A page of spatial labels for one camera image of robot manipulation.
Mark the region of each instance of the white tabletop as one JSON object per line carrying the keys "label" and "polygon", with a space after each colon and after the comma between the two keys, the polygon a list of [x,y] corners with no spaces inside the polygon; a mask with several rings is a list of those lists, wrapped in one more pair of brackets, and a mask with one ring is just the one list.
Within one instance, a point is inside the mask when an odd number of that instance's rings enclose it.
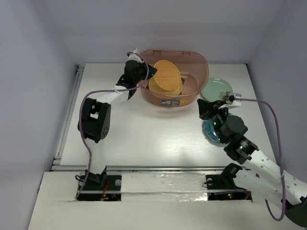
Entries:
{"label": "white tabletop", "polygon": [[[29,230],[302,230],[264,203],[75,201],[76,172],[44,174]],[[280,215],[274,205],[271,210]]]}
{"label": "white tabletop", "polygon": [[[124,64],[86,64],[73,110],[61,165],[86,165],[88,153],[77,129],[83,97],[89,92],[112,89]],[[246,65],[210,64],[209,77],[223,78],[234,92],[255,99]],[[257,103],[242,102],[230,112],[243,119],[246,137],[274,162],[274,154]],[[140,90],[111,111],[108,136],[102,140],[106,165],[116,166],[226,166],[232,160],[203,134],[198,105],[163,108],[145,101]]]}

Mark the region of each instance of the gray wall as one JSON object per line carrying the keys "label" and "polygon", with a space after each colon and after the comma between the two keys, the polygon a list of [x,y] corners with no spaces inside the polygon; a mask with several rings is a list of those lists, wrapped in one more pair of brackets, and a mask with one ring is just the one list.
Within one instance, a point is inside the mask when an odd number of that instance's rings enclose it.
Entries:
{"label": "gray wall", "polygon": [[[305,182],[306,66],[307,1],[286,0],[248,63],[248,70],[257,97],[270,102],[279,118],[286,170]],[[266,107],[262,106],[261,112],[277,153],[274,119]]]}
{"label": "gray wall", "polygon": [[45,0],[76,63],[124,62],[138,48],[247,63],[283,0]]}
{"label": "gray wall", "polygon": [[0,0],[0,70],[0,229],[24,230],[75,76],[43,1]]}

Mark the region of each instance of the blue plate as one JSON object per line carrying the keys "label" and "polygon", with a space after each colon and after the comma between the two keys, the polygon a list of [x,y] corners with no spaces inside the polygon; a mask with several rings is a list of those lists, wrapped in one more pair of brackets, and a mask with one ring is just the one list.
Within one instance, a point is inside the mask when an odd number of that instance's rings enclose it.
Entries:
{"label": "blue plate", "polygon": [[207,134],[208,137],[210,137],[211,140],[213,140],[216,143],[220,143],[217,136],[215,135],[215,131],[209,120],[203,121],[203,128],[205,130],[205,133]]}

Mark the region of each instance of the green plate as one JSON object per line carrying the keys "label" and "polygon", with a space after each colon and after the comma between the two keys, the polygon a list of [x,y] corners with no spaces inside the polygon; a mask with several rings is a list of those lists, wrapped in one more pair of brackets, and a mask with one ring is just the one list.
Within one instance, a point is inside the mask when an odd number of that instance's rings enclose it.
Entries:
{"label": "green plate", "polygon": [[231,85],[222,78],[209,78],[201,94],[207,101],[214,102],[220,100],[221,92],[233,92]]}

